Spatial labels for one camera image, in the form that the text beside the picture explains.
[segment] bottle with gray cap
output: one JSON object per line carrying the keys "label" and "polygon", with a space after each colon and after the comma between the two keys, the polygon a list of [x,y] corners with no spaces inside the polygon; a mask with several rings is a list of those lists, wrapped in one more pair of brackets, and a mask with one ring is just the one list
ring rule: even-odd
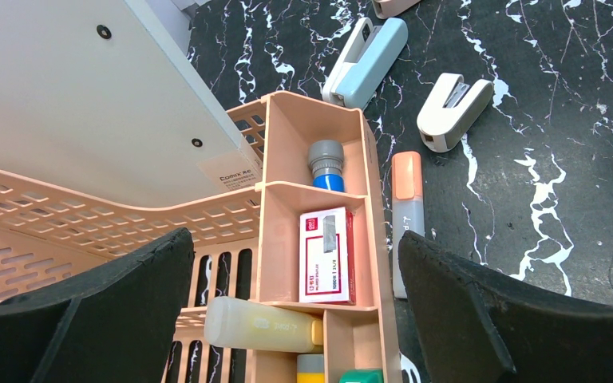
{"label": "bottle with gray cap", "polygon": [[317,188],[344,192],[344,147],[335,140],[320,140],[309,148],[309,168]]}

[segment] black marble surface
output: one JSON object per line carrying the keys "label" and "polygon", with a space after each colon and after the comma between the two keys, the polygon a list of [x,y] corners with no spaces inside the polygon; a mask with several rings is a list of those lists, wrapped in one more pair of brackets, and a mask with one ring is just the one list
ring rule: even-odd
{"label": "black marble surface", "polygon": [[[194,18],[189,57],[226,109],[280,89],[320,99],[362,16],[381,23],[367,0],[212,0]],[[408,45],[365,111],[386,218],[391,156],[417,150],[427,236],[513,278],[613,305],[613,0],[424,0],[400,17]],[[443,72],[494,81],[495,94],[438,155],[416,118]],[[396,311],[404,380],[429,381],[406,303]]]}

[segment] yellow glue bottle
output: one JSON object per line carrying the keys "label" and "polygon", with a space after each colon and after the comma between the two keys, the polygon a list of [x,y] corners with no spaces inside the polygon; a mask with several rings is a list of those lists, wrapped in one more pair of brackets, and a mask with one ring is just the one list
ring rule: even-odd
{"label": "yellow glue bottle", "polygon": [[297,356],[297,383],[325,383],[326,365],[322,353]]}

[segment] orange highlighter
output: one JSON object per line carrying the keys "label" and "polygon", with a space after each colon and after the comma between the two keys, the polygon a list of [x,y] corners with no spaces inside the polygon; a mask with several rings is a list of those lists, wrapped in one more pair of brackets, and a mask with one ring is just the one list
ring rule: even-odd
{"label": "orange highlighter", "polygon": [[391,158],[391,209],[394,248],[392,272],[394,296],[408,298],[398,266],[398,244],[406,230],[424,236],[424,190],[421,178],[421,157],[417,152],[400,152]]}

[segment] small cardboard box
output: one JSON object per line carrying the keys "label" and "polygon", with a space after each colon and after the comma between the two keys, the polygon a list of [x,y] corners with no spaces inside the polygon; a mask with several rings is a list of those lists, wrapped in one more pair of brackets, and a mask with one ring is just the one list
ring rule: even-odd
{"label": "small cardboard box", "polygon": [[356,303],[354,215],[344,207],[299,219],[299,301]]}

